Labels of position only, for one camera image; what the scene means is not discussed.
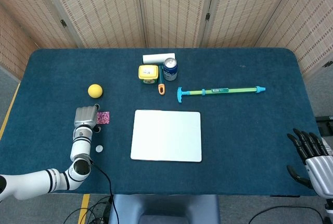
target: yellow floor tape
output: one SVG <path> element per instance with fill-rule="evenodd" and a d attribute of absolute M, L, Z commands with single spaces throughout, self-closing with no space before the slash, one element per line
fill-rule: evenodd
<path fill-rule="evenodd" d="M 5 127 L 6 127 L 6 124 L 7 124 L 7 121 L 8 121 L 8 117 L 9 117 L 9 114 L 10 114 L 10 111 L 11 111 L 11 108 L 12 108 L 12 105 L 14 104 L 14 101 L 15 101 L 15 97 L 16 97 L 16 94 L 17 94 L 17 91 L 19 90 L 19 86 L 20 86 L 20 83 L 17 84 L 17 88 L 16 88 L 16 91 L 14 93 L 14 96 L 12 97 L 11 99 L 11 103 L 9 105 L 9 108 L 8 108 L 8 111 L 7 111 L 7 114 L 5 116 L 5 119 L 4 119 L 4 122 L 2 123 L 2 126 L 1 126 L 1 129 L 0 129 L 0 140 L 2 138 L 2 135 L 5 131 Z"/>
<path fill-rule="evenodd" d="M 89 197 L 90 197 L 90 194 L 84 194 L 83 195 L 81 207 L 88 208 Z M 87 216 L 85 214 L 86 212 L 87 212 L 87 209 L 80 210 L 80 216 L 79 216 L 78 224 L 85 223 L 85 217 Z"/>

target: yellow container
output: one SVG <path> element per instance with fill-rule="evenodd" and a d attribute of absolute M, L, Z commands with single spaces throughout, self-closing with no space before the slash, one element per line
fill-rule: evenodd
<path fill-rule="evenodd" d="M 139 66 L 139 79 L 143 83 L 153 84 L 157 82 L 158 66 L 157 65 L 141 65 Z"/>

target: white roll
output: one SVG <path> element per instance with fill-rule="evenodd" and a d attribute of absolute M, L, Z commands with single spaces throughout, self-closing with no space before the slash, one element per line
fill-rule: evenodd
<path fill-rule="evenodd" d="M 143 55 L 142 63 L 143 64 L 163 64 L 164 61 L 168 58 L 176 59 L 175 53 Z"/>

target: whiteboard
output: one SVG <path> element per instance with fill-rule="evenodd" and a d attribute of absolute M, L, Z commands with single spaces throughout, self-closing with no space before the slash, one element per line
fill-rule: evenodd
<path fill-rule="evenodd" d="M 131 159 L 201 162 L 200 113 L 135 111 Z"/>

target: tennis ball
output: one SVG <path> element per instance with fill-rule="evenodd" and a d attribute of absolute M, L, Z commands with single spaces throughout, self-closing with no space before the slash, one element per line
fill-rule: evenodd
<path fill-rule="evenodd" d="M 92 98 L 99 98 L 103 94 L 103 89 L 100 85 L 98 84 L 92 84 L 88 88 L 88 94 Z"/>

